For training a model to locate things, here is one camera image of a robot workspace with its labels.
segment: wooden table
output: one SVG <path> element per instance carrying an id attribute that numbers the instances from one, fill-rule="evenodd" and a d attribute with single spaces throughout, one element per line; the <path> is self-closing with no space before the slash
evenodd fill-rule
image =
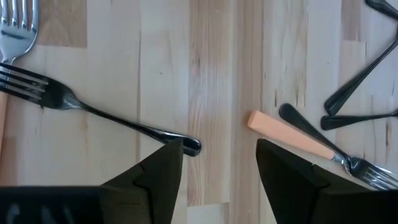
<path id="1" fill-rule="evenodd" d="M 398 7 L 398 0 L 389 1 Z M 392 41 L 396 22 L 362 0 L 40 0 L 40 37 L 17 64 L 125 118 L 188 133 L 173 223 L 275 223 L 255 161 L 251 110 L 291 103 L 319 127 L 323 102 Z M 398 50 L 341 114 L 398 106 Z M 161 144 L 82 111 L 10 97 L 3 185 L 95 185 Z M 398 171 L 398 121 L 325 132 L 346 152 Z M 332 162 L 291 149 L 339 175 Z"/>

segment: black fork handle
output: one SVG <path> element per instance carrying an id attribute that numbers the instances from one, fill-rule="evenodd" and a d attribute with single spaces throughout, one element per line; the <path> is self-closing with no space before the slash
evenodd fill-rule
<path id="1" fill-rule="evenodd" d="M 370 65 L 359 72 L 354 78 L 345 83 L 325 102 L 325 110 L 329 115 L 336 115 L 348 98 L 353 94 L 359 84 L 373 71 L 374 68 L 398 46 L 398 38 Z"/>
<path id="2" fill-rule="evenodd" d="M 323 116 L 321 119 L 321 128 L 325 131 L 340 128 L 350 124 L 355 124 L 361 121 L 369 121 L 372 119 L 388 118 L 393 116 L 391 114 L 379 114 L 369 116 L 347 116 L 347 115 L 336 115 L 336 116 Z"/>
<path id="3" fill-rule="evenodd" d="M 108 114 L 104 111 L 100 111 L 94 107 L 88 106 L 84 103 L 81 104 L 80 109 L 90 112 L 92 114 L 98 115 L 100 117 L 110 119 L 111 121 L 125 125 L 129 128 L 135 129 L 136 131 L 139 131 L 142 134 L 146 134 L 149 137 L 156 139 L 164 144 L 172 142 L 175 139 L 183 139 L 184 153 L 188 156 L 192 156 L 192 157 L 197 156 L 197 155 L 199 155 L 199 153 L 201 151 L 200 141 L 193 137 L 173 133 L 170 131 L 164 131 L 164 130 L 157 129 L 157 128 L 152 128 L 152 127 L 149 127 L 149 126 L 146 126 L 143 124 L 128 121 L 128 120 L 122 119 L 122 118 L 118 118 L 118 117 Z"/>
<path id="4" fill-rule="evenodd" d="M 398 10 L 386 0 L 365 0 L 365 3 L 372 9 L 398 21 Z"/>
<path id="5" fill-rule="evenodd" d="M 351 163 L 351 158 L 347 153 L 333 144 L 329 139 L 324 137 L 309 121 L 307 121 L 292 105 L 286 103 L 279 108 L 279 116 L 288 122 L 289 124 L 299 128 L 305 133 L 311 135 L 315 139 L 319 140 L 326 146 L 332 148 L 337 154 L 342 156 L 345 161 Z"/>

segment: black object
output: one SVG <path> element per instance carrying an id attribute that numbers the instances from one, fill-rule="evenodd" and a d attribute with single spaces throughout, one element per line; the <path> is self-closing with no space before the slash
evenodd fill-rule
<path id="1" fill-rule="evenodd" d="M 394 111 L 388 114 L 377 114 L 367 116 L 349 116 L 349 115 L 335 115 L 335 116 L 323 116 L 321 119 L 321 127 L 323 130 L 332 130 L 340 128 L 350 124 L 358 123 L 361 121 L 369 121 L 373 119 L 398 117 L 398 111 Z"/>
<path id="2" fill-rule="evenodd" d="M 310 136 L 314 137 L 318 141 L 333 149 L 335 152 L 343 156 L 344 159 L 349 162 L 349 165 L 351 166 L 351 157 L 335 144 L 333 144 L 331 141 L 329 141 L 329 139 L 324 137 L 324 135 L 320 133 L 314 126 L 312 126 L 312 124 L 310 124 L 292 105 L 288 103 L 283 104 L 279 108 L 279 116 L 289 124 L 295 126 L 296 128 L 299 128 L 303 132 L 309 134 Z"/>
<path id="3" fill-rule="evenodd" d="M 355 89 L 359 87 L 359 84 L 376 68 L 379 63 L 389 55 L 392 50 L 398 46 L 398 30 L 393 43 L 370 65 L 364 70 L 359 72 L 354 78 L 345 83 L 340 89 L 332 94 L 325 102 L 324 107 L 329 115 L 335 115 L 340 108 L 346 103 L 348 98 L 353 94 Z"/>
<path id="4" fill-rule="evenodd" d="M 365 3 L 374 10 L 398 21 L 398 10 L 386 0 L 365 0 Z"/>
<path id="5" fill-rule="evenodd" d="M 176 139 L 183 139 L 184 153 L 188 156 L 197 156 L 201 151 L 200 141 L 193 137 L 118 118 L 81 102 L 69 87 L 52 78 L 3 63 L 0 63 L 0 66 L 24 75 L 20 76 L 0 71 L 1 75 L 8 77 L 7 80 L 0 78 L 0 91 L 38 104 L 41 107 L 87 111 L 135 129 L 164 144 Z"/>
<path id="6" fill-rule="evenodd" d="M 1 187 L 0 223 L 171 223 L 182 172 L 171 142 L 100 187 Z"/>
<path id="7" fill-rule="evenodd" d="M 396 223 L 398 191 L 371 191 L 265 140 L 257 164 L 278 224 Z"/>

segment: black handle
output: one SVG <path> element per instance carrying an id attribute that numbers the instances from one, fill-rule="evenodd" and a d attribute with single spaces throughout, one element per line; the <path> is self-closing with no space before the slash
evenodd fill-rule
<path id="1" fill-rule="evenodd" d="M 368 65 L 364 70 L 359 72 L 354 78 L 352 78 L 348 83 L 345 83 L 339 90 L 337 90 L 329 99 L 325 102 L 325 110 L 329 115 L 336 115 L 340 108 L 345 104 L 348 98 L 353 94 L 355 89 L 361 84 L 361 82 L 371 73 L 371 71 L 376 68 L 376 66 L 385 58 L 389 53 L 392 52 L 398 45 L 398 39 L 395 41 L 370 65 Z"/>
<path id="2" fill-rule="evenodd" d="M 398 10 L 386 0 L 365 0 L 365 3 L 376 11 L 398 21 Z"/>
<path id="3" fill-rule="evenodd" d="M 329 139 L 324 137 L 324 135 L 321 134 L 314 126 L 312 126 L 310 122 L 308 122 L 292 105 L 288 103 L 283 104 L 279 108 L 279 116 L 289 124 L 299 128 L 326 146 L 332 148 L 336 153 L 343 156 L 346 161 L 351 161 L 351 158 L 349 155 L 347 155 L 347 153 L 342 151 L 339 147 L 329 141 Z"/>
<path id="4" fill-rule="evenodd" d="M 161 129 L 152 128 L 152 127 L 149 127 L 149 126 L 146 126 L 143 124 L 135 123 L 135 122 L 128 121 L 128 120 L 125 120 L 122 118 L 118 118 L 118 117 L 115 117 L 108 113 L 105 113 L 104 111 L 97 110 L 96 108 L 88 106 L 84 103 L 82 103 L 81 109 L 83 109 L 87 112 L 93 113 L 95 115 L 98 115 L 100 117 L 110 119 L 111 121 L 125 125 L 129 128 L 135 129 L 136 131 L 146 134 L 149 137 L 156 139 L 164 144 L 172 142 L 175 139 L 182 138 L 184 154 L 186 154 L 188 156 L 192 156 L 192 157 L 197 156 L 197 155 L 199 155 L 199 153 L 201 151 L 200 141 L 195 138 L 192 138 L 190 136 L 185 136 L 185 135 L 173 133 L 170 131 L 164 131 Z"/>
<path id="5" fill-rule="evenodd" d="M 358 123 L 361 121 L 387 118 L 389 116 L 392 116 L 392 115 L 391 114 L 379 114 L 379 115 L 371 115 L 371 116 L 345 116 L 345 115 L 323 116 L 321 119 L 321 128 L 323 130 L 327 131 L 327 130 L 332 130 L 335 128 L 347 126 L 350 124 L 355 124 L 355 123 Z"/>

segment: cutlery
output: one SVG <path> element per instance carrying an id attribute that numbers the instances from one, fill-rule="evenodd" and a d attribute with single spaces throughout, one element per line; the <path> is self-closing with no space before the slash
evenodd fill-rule
<path id="1" fill-rule="evenodd" d="M 336 115 L 348 98 L 353 94 L 359 84 L 398 46 L 398 30 L 393 43 L 370 65 L 360 71 L 354 78 L 345 83 L 339 90 L 332 94 L 325 102 L 324 107 L 329 115 Z"/>
<path id="2" fill-rule="evenodd" d="M 340 128 L 350 124 L 358 123 L 361 121 L 369 121 L 373 119 L 398 117 L 398 110 L 387 114 L 366 115 L 366 116 L 350 116 L 350 115 L 335 115 L 323 116 L 321 119 L 321 128 L 325 131 Z"/>
<path id="3" fill-rule="evenodd" d="M 333 150 L 334 156 L 330 158 L 332 153 L 329 152 L 327 154 L 328 157 L 325 158 L 343 164 L 348 174 L 378 190 L 398 189 L 398 179 L 395 174 L 382 167 L 375 166 L 364 159 L 349 156 L 315 129 L 292 105 L 282 105 L 279 115 L 286 122 L 311 135 L 325 146 L 328 146 L 329 150 Z"/>
<path id="4" fill-rule="evenodd" d="M 201 143 L 195 138 L 128 121 L 88 106 L 78 100 L 69 87 L 52 78 L 4 63 L 0 63 L 0 67 L 17 72 L 11 74 L 0 71 L 1 75 L 9 78 L 8 80 L 0 79 L 0 83 L 5 84 L 5 86 L 0 85 L 0 91 L 38 104 L 42 108 L 46 107 L 57 110 L 80 109 L 87 111 L 135 129 L 164 144 L 172 142 L 175 139 L 183 139 L 184 153 L 188 156 L 197 156 L 201 151 Z"/>
<path id="5" fill-rule="evenodd" d="M 26 54 L 35 43 L 39 26 L 39 0 L 32 0 L 32 12 L 28 13 L 27 0 L 22 0 L 22 21 L 18 20 L 18 0 L 12 0 L 12 20 L 9 24 L 8 2 L 1 0 L 1 22 L 0 22 L 0 51 L 2 53 L 2 63 L 11 65 L 16 58 Z M 32 24 L 28 28 L 28 14 L 32 14 Z M 0 71 L 9 70 L 0 67 Z M 7 95 L 0 93 L 0 130 L 4 127 L 6 119 Z M 2 141 L 2 131 L 0 132 L 0 146 Z"/>
<path id="6" fill-rule="evenodd" d="M 398 10 L 386 0 L 365 0 L 365 3 L 374 10 L 398 21 Z"/>

